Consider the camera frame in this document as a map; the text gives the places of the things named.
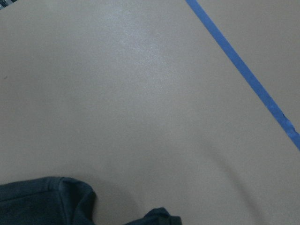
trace blue tape strip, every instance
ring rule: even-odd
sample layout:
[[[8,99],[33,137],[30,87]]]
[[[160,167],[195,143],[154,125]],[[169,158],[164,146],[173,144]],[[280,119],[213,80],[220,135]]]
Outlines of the blue tape strip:
[[[268,108],[277,122],[281,125],[286,134],[290,137],[290,139],[294,142],[296,147],[300,150],[300,135],[295,130],[293,124],[285,117],[279,106],[272,99],[272,97],[268,94],[266,89],[262,86],[262,84],[258,81],[258,79],[254,76],[248,66],[244,63],[241,57],[236,53],[234,48],[230,45],[230,43],[223,36],[221,31],[216,27],[214,22],[210,19],[210,17],[206,14],[203,8],[198,4],[196,0],[186,0],[189,6],[192,8],[197,17],[204,24],[206,29],[210,32],[219,46],[226,53],[231,62],[235,65],[235,67],[239,70],[242,76],[246,79],[248,84],[254,90],[254,92],[258,95],[264,105]]]

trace cloth fold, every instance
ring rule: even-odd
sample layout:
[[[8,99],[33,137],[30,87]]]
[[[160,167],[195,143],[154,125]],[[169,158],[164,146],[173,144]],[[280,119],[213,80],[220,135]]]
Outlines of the cloth fold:
[[[0,225],[94,225],[95,196],[90,185],[68,177],[0,185]],[[159,208],[126,225],[181,225],[181,219]]]

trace table surface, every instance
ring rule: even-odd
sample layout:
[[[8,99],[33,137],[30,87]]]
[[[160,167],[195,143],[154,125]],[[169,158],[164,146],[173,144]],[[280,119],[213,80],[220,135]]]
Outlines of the table surface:
[[[300,130],[300,4],[199,0]],[[0,11],[0,183],[70,176],[94,222],[298,225],[300,153],[183,0]]]

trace folded cloth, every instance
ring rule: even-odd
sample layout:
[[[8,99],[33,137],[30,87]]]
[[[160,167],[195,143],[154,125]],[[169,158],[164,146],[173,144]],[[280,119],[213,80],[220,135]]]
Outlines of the folded cloth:
[[[0,225],[94,225],[95,193],[73,178],[45,177],[0,185]],[[181,225],[164,209],[126,225]]]

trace blue line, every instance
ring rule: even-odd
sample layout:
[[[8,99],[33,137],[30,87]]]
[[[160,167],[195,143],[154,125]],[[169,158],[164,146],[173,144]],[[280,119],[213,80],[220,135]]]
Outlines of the blue line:
[[[274,116],[277,122],[281,125],[286,134],[290,137],[292,142],[296,145],[296,147],[300,150],[300,135],[295,130],[293,124],[285,117],[282,110],[276,104],[276,102],[272,99],[272,97],[268,94],[266,89],[262,86],[262,84],[258,81],[258,79],[254,76],[248,66],[244,63],[241,57],[236,53],[234,48],[230,45],[230,43],[223,36],[221,31],[216,27],[214,22],[210,19],[210,17],[206,14],[203,8],[198,4],[196,0],[186,0],[189,6],[192,8],[197,17],[204,24],[206,29],[210,32],[219,46],[226,53],[231,62],[235,65],[235,67],[239,70],[242,76],[246,79],[248,84],[254,90],[254,92],[258,95],[264,105],[268,108],[270,113]]]

